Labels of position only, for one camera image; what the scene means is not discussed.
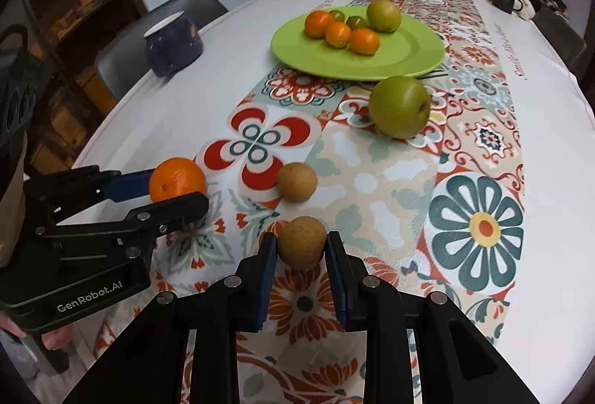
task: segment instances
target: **wooden shelf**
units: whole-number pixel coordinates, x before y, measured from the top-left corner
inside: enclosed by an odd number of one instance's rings
[[[93,16],[93,14],[97,13],[97,11],[101,10],[103,7],[105,7],[106,5],[109,4],[109,2],[114,1],[114,0],[102,0],[100,1],[100,3],[93,8],[93,10],[89,11],[88,13],[85,13],[81,18],[77,19],[71,26],[69,26],[68,31],[66,32],[66,34],[58,39],[58,38],[50,38],[49,42],[53,45],[53,46],[58,46],[61,43],[63,43],[67,37],[69,37],[70,34],[72,34],[72,32],[74,32],[76,30],[76,28],[78,28],[79,26],[81,26],[81,24],[83,22],[85,22],[86,20],[88,20],[91,16]]]

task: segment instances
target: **green plate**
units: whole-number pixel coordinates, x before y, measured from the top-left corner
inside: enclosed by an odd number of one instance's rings
[[[366,18],[367,7],[336,7],[346,17]],[[271,49],[284,64],[312,75],[343,80],[382,80],[394,75],[417,77],[431,72],[442,63],[441,38],[424,23],[403,15],[403,22],[393,33],[379,33],[380,48],[371,56],[359,55],[349,48],[335,49],[324,39],[305,34],[303,23],[308,13],[279,28],[271,40]]]

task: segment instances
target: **person's hand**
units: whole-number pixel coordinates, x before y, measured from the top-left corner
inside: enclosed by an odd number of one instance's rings
[[[16,323],[10,320],[7,314],[0,312],[0,329],[10,332],[19,339],[25,337],[27,334],[23,332]],[[73,326],[68,324],[65,327],[61,327],[56,330],[52,330],[41,336],[41,341],[47,350],[58,350],[66,347],[66,345],[72,340],[73,337]]]
[[[8,317],[8,315],[4,312],[0,312],[0,329],[10,332],[12,335],[18,337],[19,339],[22,339],[27,335],[25,332],[19,329],[19,327],[17,327],[17,324],[10,320],[10,317]]]
[[[52,330],[41,336],[41,341],[47,350],[58,350],[66,347],[73,338],[73,325],[68,324],[65,327]]]

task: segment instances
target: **flower pattern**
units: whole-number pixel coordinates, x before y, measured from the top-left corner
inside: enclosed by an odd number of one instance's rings
[[[345,90],[344,82],[308,75],[289,67],[281,67],[265,82],[263,94],[289,105],[322,105],[326,99]]]
[[[398,286],[399,275],[389,264],[375,256],[364,258],[364,263],[366,263],[366,266],[370,269],[371,274],[376,275],[378,278],[382,278],[394,287]]]
[[[441,291],[461,309],[461,311],[481,330],[484,336],[495,344],[500,338],[504,319],[510,302],[489,297],[474,291],[460,290],[459,288],[430,276],[424,271],[401,267],[399,275],[399,290],[408,293],[417,293],[427,296],[433,291]]]
[[[522,221],[517,201],[497,181],[459,172],[434,189],[424,234],[434,263],[448,281],[497,294],[516,276]]]
[[[483,68],[471,65],[459,65],[453,59],[447,59],[447,88],[453,96],[471,107],[482,107],[497,116],[515,120],[508,85],[499,73],[489,73]]]
[[[240,229],[242,254],[248,256],[252,249],[256,250],[254,242],[262,236],[264,228],[268,226],[267,231],[277,228],[274,220],[279,213],[255,203],[249,197],[236,196],[231,190],[230,196],[236,211],[236,224]]]
[[[288,269],[275,277],[268,313],[277,322],[276,335],[289,332],[289,343],[306,338],[309,342],[325,339],[328,333],[340,331],[334,318],[334,305],[328,273],[320,278],[320,267],[309,270]]]
[[[486,127],[478,127],[475,129],[474,133],[477,141],[486,149],[504,157],[502,154],[502,134],[499,134],[495,130],[487,129]]]
[[[332,117],[335,122],[345,121],[348,126],[363,129],[374,123],[368,114],[368,100],[345,99],[339,103],[337,114]]]
[[[405,0],[401,10],[410,17],[424,20],[442,38],[447,37],[448,3],[445,0]]]
[[[326,387],[338,387],[358,371],[358,360],[351,359],[347,365],[338,363],[326,364],[319,368],[318,372],[302,371],[304,378],[312,384],[325,385]]]
[[[467,40],[477,46],[489,48],[492,51],[495,50],[492,38],[485,28],[483,30],[478,30],[472,26],[463,25],[458,22],[458,20],[450,21],[450,35],[448,37],[449,45],[451,40]]]
[[[203,223],[191,222],[181,231],[167,235],[168,273],[201,269],[207,264],[235,263],[221,217],[221,189],[211,185],[209,199],[209,212]]]
[[[479,46],[453,35],[449,40],[450,55],[461,65],[472,65],[487,71],[499,70],[498,54],[492,48]]]
[[[240,191],[256,201],[279,197],[275,187],[284,160],[278,151],[297,149],[314,143],[320,123],[307,114],[290,113],[269,123],[267,106],[248,102],[239,105],[228,118],[234,136],[208,143],[196,162],[207,175],[227,171],[242,164]]]

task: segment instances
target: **blue gripper pad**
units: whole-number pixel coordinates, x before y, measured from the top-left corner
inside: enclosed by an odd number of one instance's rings
[[[267,250],[267,261],[264,266],[263,278],[261,278],[260,295],[257,302],[256,324],[258,330],[263,329],[263,324],[267,320],[268,303],[271,299],[273,290],[273,279],[275,278],[275,268],[277,266],[277,238],[270,234],[270,245]]]
[[[149,194],[149,179],[153,169],[146,171],[131,172],[122,174],[106,184],[103,190],[103,199],[111,199],[115,203],[121,203],[135,197]]]
[[[329,235],[327,235],[327,242],[324,244],[324,259],[327,264],[328,281],[331,284],[335,317],[344,330],[347,325],[347,294],[338,268],[337,255],[332,247]]]

